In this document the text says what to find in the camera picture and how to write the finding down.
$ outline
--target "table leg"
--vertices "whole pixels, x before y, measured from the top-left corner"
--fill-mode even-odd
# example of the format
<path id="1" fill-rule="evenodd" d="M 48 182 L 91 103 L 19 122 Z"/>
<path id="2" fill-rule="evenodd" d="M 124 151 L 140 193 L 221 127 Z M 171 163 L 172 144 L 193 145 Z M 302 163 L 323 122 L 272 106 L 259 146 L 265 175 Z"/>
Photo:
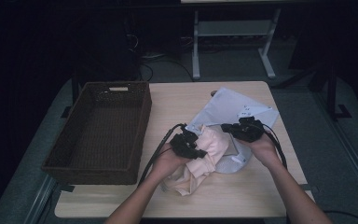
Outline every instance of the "table leg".
<path id="1" fill-rule="evenodd" d="M 193 79 L 200 79 L 199 65 L 199 12 L 194 13 Z"/>
<path id="2" fill-rule="evenodd" d="M 271 63 L 269 62 L 269 57 L 267 56 L 267 53 L 269 52 L 269 46 L 271 45 L 272 37 L 274 36 L 275 28 L 277 27 L 280 14 L 281 14 L 281 9 L 280 8 L 276 9 L 271 24 L 268 28 L 266 44 L 264 45 L 263 48 L 258 50 L 261 57 L 261 61 L 263 62 L 264 67 L 266 68 L 267 76 L 269 78 L 275 78 L 275 73 L 274 70 L 272 69 Z"/>

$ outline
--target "forearm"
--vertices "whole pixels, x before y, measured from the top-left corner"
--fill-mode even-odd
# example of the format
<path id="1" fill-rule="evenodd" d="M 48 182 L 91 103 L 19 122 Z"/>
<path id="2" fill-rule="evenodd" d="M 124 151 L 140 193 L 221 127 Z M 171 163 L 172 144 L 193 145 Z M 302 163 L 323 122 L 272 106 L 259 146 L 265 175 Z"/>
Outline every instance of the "forearm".
<path id="1" fill-rule="evenodd" d="M 109 216 L 105 223 L 139 223 L 158 184 L 158 179 L 147 177 L 138 189 Z"/>
<path id="2" fill-rule="evenodd" d="M 281 164 L 268 169 L 292 223 L 332 223 Z"/>

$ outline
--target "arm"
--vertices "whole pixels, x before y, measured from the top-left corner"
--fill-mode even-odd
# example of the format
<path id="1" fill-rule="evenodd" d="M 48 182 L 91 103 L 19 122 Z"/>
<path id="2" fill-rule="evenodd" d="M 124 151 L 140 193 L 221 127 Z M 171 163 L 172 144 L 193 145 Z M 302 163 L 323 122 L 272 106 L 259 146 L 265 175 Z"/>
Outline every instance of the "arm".
<path id="1" fill-rule="evenodd" d="M 152 170 L 144 182 L 105 221 L 108 223 L 139 223 L 158 184 L 190 159 L 177 157 L 165 144 L 160 156 L 153 163 Z"/>
<path id="2" fill-rule="evenodd" d="M 265 134 L 253 143 L 241 142 L 268 168 L 292 223 L 332 223 L 283 167 L 275 146 Z"/>

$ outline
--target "wooden table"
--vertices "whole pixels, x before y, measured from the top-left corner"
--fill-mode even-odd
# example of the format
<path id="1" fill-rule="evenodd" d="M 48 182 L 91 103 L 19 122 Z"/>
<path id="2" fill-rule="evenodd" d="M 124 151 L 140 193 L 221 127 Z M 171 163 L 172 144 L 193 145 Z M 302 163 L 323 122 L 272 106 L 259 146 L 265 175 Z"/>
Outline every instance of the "wooden table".
<path id="1" fill-rule="evenodd" d="M 145 134 L 139 177 L 166 132 L 189 123 L 211 99 L 211 91 L 226 87 L 277 109 L 265 82 L 195 82 L 150 84 L 152 110 Z M 289 172 L 299 184 L 307 180 L 281 117 L 273 130 L 282 144 Z M 57 217 L 108 217 L 136 188 L 133 186 L 76 186 L 63 191 Z M 267 168 L 252 157 L 235 174 L 212 173 L 192 195 L 158 188 L 144 217 L 284 217 L 285 208 Z"/>

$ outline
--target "gray carpet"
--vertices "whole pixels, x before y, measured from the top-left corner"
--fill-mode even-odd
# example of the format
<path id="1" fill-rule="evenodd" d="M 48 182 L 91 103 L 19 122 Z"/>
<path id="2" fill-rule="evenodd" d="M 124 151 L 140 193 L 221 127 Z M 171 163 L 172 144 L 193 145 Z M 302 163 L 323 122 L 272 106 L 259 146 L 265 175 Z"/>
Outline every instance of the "gray carpet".
<path id="1" fill-rule="evenodd" d="M 200 55 L 200 81 L 243 81 L 263 80 L 270 85 L 278 84 L 299 71 L 287 69 L 295 40 L 275 41 L 269 57 L 277 78 L 270 80 L 256 51 L 259 43 L 250 43 L 240 48 L 224 49 L 216 53 Z M 190 53 L 181 60 L 168 57 L 146 63 L 153 69 L 150 82 L 189 82 L 191 72 Z M 149 67 L 143 66 L 143 77 L 151 76 Z M 323 210 L 337 210 L 358 216 L 358 175 L 342 146 L 332 121 L 320 106 L 320 95 L 308 91 L 306 77 L 294 86 L 284 90 L 272 90 L 283 122 L 292 140 L 300 164 L 308 179 L 316 203 Z M 337 86 L 337 102 L 344 104 L 351 112 L 352 119 L 340 119 L 338 124 L 350 139 L 358 154 L 358 103 L 351 88 L 341 80 Z M 68 82 L 57 95 L 47 113 L 33 143 L 21 162 L 0 202 L 0 223 L 23 223 L 34 202 L 39 186 L 44 179 L 40 165 L 53 144 L 64 119 L 60 119 L 66 106 L 71 104 L 71 85 Z M 54 206 L 60 194 L 58 186 L 51 199 L 42 209 L 39 223 L 101 223 L 103 219 L 62 219 L 54 216 Z M 358 223 L 355 218 L 329 214 L 336 223 Z M 220 223 L 247 223 L 246 220 L 219 220 Z M 269 218 L 268 224 L 285 223 L 284 218 Z M 201 223 L 202 220 L 187 220 L 185 223 Z M 202 223 L 216 223 L 203 220 Z"/>

